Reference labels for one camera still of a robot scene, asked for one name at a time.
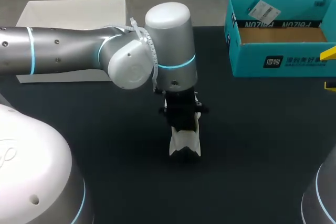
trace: silver robot arm segment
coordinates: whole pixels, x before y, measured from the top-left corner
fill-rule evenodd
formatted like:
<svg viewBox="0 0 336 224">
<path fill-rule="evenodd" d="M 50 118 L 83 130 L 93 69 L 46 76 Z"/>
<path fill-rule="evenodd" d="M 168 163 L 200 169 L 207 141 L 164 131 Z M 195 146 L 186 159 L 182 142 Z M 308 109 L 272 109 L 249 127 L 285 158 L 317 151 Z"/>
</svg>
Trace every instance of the silver robot arm segment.
<svg viewBox="0 0 336 224">
<path fill-rule="evenodd" d="M 195 96 L 196 54 L 189 9 L 164 3 L 150 9 L 145 28 L 96 30 L 0 27 L 0 75 L 101 69 L 120 88 L 150 77 L 164 95 L 160 110 L 172 127 L 170 154 L 188 147 L 201 155 L 198 119 L 207 112 Z"/>
<path fill-rule="evenodd" d="M 153 63 L 135 32 L 0 28 L 0 74 L 61 73 L 102 69 L 121 88 L 144 84 Z"/>
</svg>

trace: teal cardboard box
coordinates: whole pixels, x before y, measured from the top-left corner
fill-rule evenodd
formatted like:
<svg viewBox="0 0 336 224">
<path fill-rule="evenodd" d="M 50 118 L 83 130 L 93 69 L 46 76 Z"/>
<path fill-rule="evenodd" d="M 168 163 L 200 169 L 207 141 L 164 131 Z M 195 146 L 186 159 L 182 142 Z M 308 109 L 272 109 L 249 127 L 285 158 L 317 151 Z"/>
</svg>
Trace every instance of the teal cardboard box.
<svg viewBox="0 0 336 224">
<path fill-rule="evenodd" d="M 268 24 L 250 16 L 260 1 L 280 10 Z M 336 77 L 320 60 L 336 46 L 336 0 L 229 0 L 225 39 L 235 77 Z"/>
</svg>

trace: black table surface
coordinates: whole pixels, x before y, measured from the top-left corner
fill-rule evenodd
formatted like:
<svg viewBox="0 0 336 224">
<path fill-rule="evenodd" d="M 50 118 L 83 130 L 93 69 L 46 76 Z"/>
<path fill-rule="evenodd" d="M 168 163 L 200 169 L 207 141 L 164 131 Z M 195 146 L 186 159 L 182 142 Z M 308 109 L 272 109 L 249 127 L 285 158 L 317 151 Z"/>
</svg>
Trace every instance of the black table surface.
<svg viewBox="0 0 336 224">
<path fill-rule="evenodd" d="M 234 78 L 223 27 L 194 28 L 199 162 L 169 158 L 161 96 L 113 83 L 19 84 L 0 92 L 68 141 L 96 224 L 301 223 L 302 194 L 336 144 L 336 92 L 322 79 Z"/>
</svg>

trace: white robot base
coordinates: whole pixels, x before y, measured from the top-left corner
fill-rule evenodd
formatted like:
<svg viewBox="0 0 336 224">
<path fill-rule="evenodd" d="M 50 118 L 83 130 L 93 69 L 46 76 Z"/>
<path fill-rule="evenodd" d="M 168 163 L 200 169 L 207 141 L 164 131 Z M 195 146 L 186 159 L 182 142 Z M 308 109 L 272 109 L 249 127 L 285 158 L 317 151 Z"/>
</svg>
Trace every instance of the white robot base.
<svg viewBox="0 0 336 224">
<path fill-rule="evenodd" d="M 0 223 L 92 224 L 87 185 L 51 126 L 0 105 Z"/>
</svg>

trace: blue led ring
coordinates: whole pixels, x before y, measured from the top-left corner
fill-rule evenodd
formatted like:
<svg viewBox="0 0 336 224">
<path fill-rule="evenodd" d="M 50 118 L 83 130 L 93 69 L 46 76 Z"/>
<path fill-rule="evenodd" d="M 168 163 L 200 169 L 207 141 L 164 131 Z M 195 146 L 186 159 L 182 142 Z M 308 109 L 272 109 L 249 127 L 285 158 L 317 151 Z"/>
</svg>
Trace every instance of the blue led ring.
<svg viewBox="0 0 336 224">
<path fill-rule="evenodd" d="M 164 65 L 160 65 L 159 64 L 159 67 L 160 68 L 165 68 L 165 69 L 176 69 L 176 68 L 182 68 L 182 67 L 185 67 L 187 66 L 188 64 L 190 64 L 191 62 L 193 62 L 193 60 L 196 58 L 196 54 L 194 55 L 193 58 L 191 58 L 189 61 L 181 64 L 181 65 L 176 65 L 176 66 L 164 66 Z"/>
</svg>

